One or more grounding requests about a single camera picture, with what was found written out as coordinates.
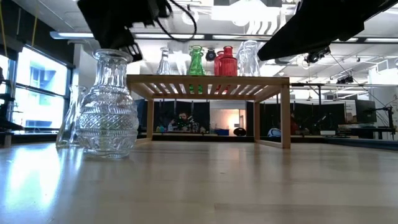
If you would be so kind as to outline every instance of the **green glass bottle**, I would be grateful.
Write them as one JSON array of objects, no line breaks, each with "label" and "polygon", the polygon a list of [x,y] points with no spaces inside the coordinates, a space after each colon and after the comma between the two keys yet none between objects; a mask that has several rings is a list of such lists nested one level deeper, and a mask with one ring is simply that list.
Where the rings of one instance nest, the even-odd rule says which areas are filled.
[{"label": "green glass bottle", "polygon": [[[191,65],[189,66],[188,75],[205,75],[205,71],[203,66],[201,65],[201,58],[203,53],[201,52],[202,47],[200,46],[192,46],[191,55]],[[189,86],[191,93],[193,93],[193,85]],[[201,85],[198,86],[198,93],[202,94],[203,87]]]}]

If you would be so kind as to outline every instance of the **red glass bottle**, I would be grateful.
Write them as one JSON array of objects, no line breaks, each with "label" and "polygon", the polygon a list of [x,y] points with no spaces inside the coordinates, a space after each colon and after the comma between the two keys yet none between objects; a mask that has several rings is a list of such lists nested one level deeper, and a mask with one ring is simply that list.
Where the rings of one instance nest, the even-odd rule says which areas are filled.
[{"label": "red glass bottle", "polygon": [[217,52],[217,57],[214,59],[214,76],[219,76],[220,75],[220,59],[224,56],[223,51]]},{"label": "red glass bottle", "polygon": [[233,57],[232,47],[224,47],[224,55],[220,58],[220,74],[219,76],[238,76],[238,60]]}]

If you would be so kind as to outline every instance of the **window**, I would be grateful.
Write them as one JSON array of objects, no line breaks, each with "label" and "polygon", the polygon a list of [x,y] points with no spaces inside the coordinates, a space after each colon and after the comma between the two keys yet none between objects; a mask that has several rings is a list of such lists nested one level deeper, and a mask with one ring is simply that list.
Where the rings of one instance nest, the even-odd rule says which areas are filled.
[{"label": "window", "polygon": [[12,122],[26,128],[59,128],[64,99],[16,88]]},{"label": "window", "polygon": [[66,66],[30,49],[19,53],[17,83],[64,95],[67,74]]},{"label": "window", "polygon": [[[0,67],[2,68],[2,74],[4,75],[5,79],[8,79],[8,65],[9,59],[3,55],[0,55]],[[6,85],[0,85],[0,94],[6,92]]]}]

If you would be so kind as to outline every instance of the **wooden shelf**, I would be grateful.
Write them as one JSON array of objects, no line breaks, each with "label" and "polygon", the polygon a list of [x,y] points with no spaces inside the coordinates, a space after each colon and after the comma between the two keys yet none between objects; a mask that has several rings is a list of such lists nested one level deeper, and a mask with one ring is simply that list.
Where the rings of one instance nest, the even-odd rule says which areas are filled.
[{"label": "wooden shelf", "polygon": [[[212,77],[127,75],[127,86],[148,100],[147,138],[154,135],[154,99],[253,100],[254,139],[258,144],[290,149],[290,92],[288,77]],[[260,102],[280,93],[281,143],[260,140]]]},{"label": "wooden shelf", "polygon": [[146,99],[254,100],[259,102],[280,93],[282,85],[289,85],[289,78],[127,75],[127,85],[130,90]]}]

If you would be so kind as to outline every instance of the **monitor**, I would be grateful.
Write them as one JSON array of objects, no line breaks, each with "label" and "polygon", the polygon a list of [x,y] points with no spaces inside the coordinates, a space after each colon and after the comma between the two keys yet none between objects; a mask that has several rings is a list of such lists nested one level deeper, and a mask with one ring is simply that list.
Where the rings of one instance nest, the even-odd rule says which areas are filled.
[{"label": "monitor", "polygon": [[356,100],[356,120],[358,123],[374,123],[376,118],[376,104],[369,100]]}]

